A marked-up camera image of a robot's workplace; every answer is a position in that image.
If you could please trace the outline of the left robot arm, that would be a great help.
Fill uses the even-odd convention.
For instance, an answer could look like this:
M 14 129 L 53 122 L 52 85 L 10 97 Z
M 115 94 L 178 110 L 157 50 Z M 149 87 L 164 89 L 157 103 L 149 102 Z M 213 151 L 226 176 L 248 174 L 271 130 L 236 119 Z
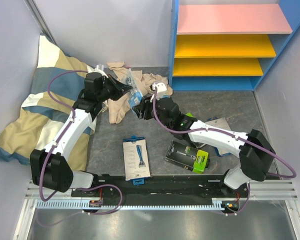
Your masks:
M 70 153 L 96 119 L 103 102 L 109 99 L 117 101 L 132 89 L 102 70 L 86 75 L 84 88 L 70 107 L 71 113 L 64 125 L 43 149 L 35 149 L 30 154 L 32 181 L 39 186 L 41 195 L 44 188 L 61 193 L 82 188 L 89 197 L 99 193 L 100 185 L 94 181 L 93 174 L 71 169 L 68 163 Z

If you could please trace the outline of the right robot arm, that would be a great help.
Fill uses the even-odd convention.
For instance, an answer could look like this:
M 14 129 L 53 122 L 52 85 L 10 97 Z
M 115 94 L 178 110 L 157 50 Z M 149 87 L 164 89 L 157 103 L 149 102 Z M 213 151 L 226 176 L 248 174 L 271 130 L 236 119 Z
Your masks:
M 263 182 L 268 175 L 275 151 L 258 130 L 253 129 L 249 133 L 235 132 L 208 125 L 183 114 L 169 97 L 159 100 L 143 97 L 132 110 L 139 119 L 157 120 L 177 139 L 207 144 L 239 158 L 239 164 L 227 170 L 219 184 L 219 191 L 225 197 L 232 196 L 241 185 L 251 180 Z

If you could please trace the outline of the white box blue razor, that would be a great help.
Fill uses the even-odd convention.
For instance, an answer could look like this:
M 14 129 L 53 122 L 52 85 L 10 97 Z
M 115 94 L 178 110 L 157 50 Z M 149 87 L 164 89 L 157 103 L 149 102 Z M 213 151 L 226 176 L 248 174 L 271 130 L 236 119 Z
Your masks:
M 123 158 L 126 181 L 132 181 L 134 186 L 143 185 L 151 177 L 146 140 L 143 136 L 124 138 Z

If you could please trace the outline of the blue blister razor pack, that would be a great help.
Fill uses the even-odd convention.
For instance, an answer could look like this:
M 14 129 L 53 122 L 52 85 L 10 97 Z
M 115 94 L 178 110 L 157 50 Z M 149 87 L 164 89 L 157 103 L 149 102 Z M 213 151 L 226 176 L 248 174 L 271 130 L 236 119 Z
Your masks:
M 132 109 L 134 106 L 137 106 L 140 104 L 143 98 L 143 94 L 140 91 L 137 80 L 133 76 L 132 70 L 128 69 L 126 75 L 122 78 L 122 82 L 130 87 L 132 89 L 128 92 L 128 104 L 130 108 Z

